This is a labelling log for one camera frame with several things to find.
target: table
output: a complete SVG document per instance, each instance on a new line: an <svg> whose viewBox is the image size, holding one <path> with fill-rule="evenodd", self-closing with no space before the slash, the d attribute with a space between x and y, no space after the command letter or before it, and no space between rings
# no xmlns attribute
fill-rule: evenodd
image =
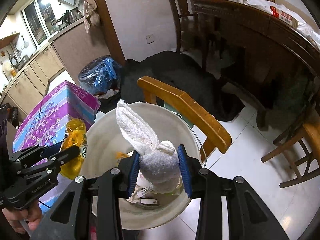
<svg viewBox="0 0 320 240"><path fill-rule="evenodd" d="M82 119L87 130L93 125L100 101L82 88L64 81L48 93L19 127L13 142L13 152L33 145L51 146L64 138L66 124L72 118ZM51 206L63 192L70 179L58 174L59 184L40 200ZM40 205L43 212L48 210Z"/></svg>
<svg viewBox="0 0 320 240"><path fill-rule="evenodd" d="M198 13L202 37L219 31L222 38L239 46L236 63L222 69L221 76L256 102L259 129L265 127L266 109L272 108L281 80L294 80L306 67L311 76L320 77L320 52L283 21L232 1L191 1ZM207 54L208 50L204 50L204 69Z"/></svg>

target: bucket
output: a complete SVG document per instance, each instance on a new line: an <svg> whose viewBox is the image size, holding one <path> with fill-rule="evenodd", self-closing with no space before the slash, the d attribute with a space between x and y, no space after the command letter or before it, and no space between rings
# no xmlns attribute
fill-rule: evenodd
<svg viewBox="0 0 320 240"><path fill-rule="evenodd" d="M188 156L201 160L197 143L189 127L174 113L157 105L133 103L129 105L155 131L159 141L169 140L175 148L184 144ZM133 147L120 132L116 122L116 109L106 113L87 131L87 156L80 174L87 179L101 176L116 166L116 152L129 153ZM119 198L123 229L143 230L158 227L177 217L190 203L184 189L180 195L156 194L159 206L144 207ZM92 203L97 213L97 198Z"/></svg>

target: fluorescent light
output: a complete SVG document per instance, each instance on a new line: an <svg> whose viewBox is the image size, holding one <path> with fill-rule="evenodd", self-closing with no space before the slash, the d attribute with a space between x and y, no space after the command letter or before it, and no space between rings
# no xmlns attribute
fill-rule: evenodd
<svg viewBox="0 0 320 240"><path fill-rule="evenodd" d="M46 4L50 3L50 0L41 0L41 3L42 3L43 5L46 5Z"/></svg>

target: tablecloth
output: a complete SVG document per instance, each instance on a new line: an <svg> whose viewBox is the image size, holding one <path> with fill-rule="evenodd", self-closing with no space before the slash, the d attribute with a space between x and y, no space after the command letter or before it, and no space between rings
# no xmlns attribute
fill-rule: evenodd
<svg viewBox="0 0 320 240"><path fill-rule="evenodd" d="M13 152L33 145L51 146L63 140L66 124L72 118L82 119L87 130L93 125L100 101L87 91L64 81L48 93L31 111L19 127L13 142ZM59 184L40 200L51 206L70 179L58 175ZM40 205L43 212L48 210Z"/></svg>

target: human hand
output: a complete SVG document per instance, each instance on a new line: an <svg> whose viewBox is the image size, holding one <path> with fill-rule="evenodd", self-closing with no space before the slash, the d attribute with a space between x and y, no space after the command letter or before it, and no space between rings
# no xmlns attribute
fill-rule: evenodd
<svg viewBox="0 0 320 240"><path fill-rule="evenodd" d="M4 216L12 226L14 231L20 234L24 234L26 231L20 224L20 220L28 220L30 230L35 230L40 223L42 218L42 212L38 204L38 200L35 200L31 205L24 210L18 211L15 209L4 208L2 210Z"/></svg>

